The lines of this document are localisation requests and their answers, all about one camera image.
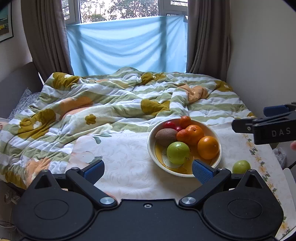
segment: white bowl rim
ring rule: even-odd
[[[153,153],[152,153],[152,150],[150,149],[149,140],[150,140],[150,138],[151,138],[151,135],[152,135],[153,131],[154,131],[159,125],[161,125],[162,123],[165,123],[165,122],[167,122],[167,121],[172,121],[172,120],[179,120],[179,119],[180,119],[180,117],[178,117],[178,118],[171,118],[171,119],[169,119],[169,120],[163,120],[163,121],[159,122],[158,124],[156,124],[156,125],[152,128],[152,130],[149,132],[149,134],[148,134],[148,138],[147,138],[147,149],[148,149],[148,152],[149,152],[149,155],[150,155],[151,159],[156,163],[156,165],[158,165],[161,169],[165,170],[166,172],[168,172],[168,173],[170,173],[170,174],[172,174],[172,175],[178,176],[178,177],[195,177],[193,174],[182,174],[182,173],[174,172],[174,171],[171,171],[170,169],[167,169],[165,166],[163,166],[163,165],[160,163],[160,161],[159,161],[158,159],[155,160],[155,158],[154,158],[154,156],[153,156]],[[200,125],[202,125],[202,126],[204,126],[204,127],[210,128],[208,125],[206,125],[206,124],[204,124],[204,123],[201,123],[201,122],[199,122],[199,121],[197,121],[197,120],[193,120],[193,121],[199,123]],[[215,132],[213,129],[211,129],[211,131],[214,133],[215,138],[216,138],[216,140],[217,140],[218,143],[219,143],[219,152],[220,152],[220,154],[219,154],[219,156],[218,156],[218,159],[217,159],[217,160],[214,162],[214,164],[211,166],[212,168],[215,168],[215,167],[218,166],[218,164],[219,164],[219,162],[221,161],[221,158],[222,158],[222,146],[221,146],[220,139],[219,139],[218,135],[216,134],[216,132]]]

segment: tangerine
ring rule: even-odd
[[[214,137],[205,136],[198,142],[197,151],[203,159],[213,159],[219,152],[218,141]]]
[[[187,145],[190,145],[190,134],[187,130],[183,129],[177,133],[177,141],[184,142]]]
[[[190,145],[196,145],[204,137],[202,128],[198,125],[189,125],[186,129],[190,135]]]
[[[191,118],[189,116],[182,116],[180,118],[180,126],[185,129],[187,126],[191,125]]]

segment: striped blanket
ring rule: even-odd
[[[192,102],[196,87],[205,99]],[[53,73],[39,98],[0,132],[0,178],[25,189],[42,169],[64,173],[80,136],[149,132],[182,115],[216,125],[252,114],[229,85],[206,75],[129,67],[89,77]]]

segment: blue cloth covering window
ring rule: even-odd
[[[185,72],[185,16],[130,18],[67,25],[75,75],[111,74],[124,66],[147,72]]]

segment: gray headboard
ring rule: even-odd
[[[7,118],[9,116],[26,88],[35,93],[41,91],[42,87],[42,82],[33,62],[29,62],[12,72],[0,81],[0,117]]]

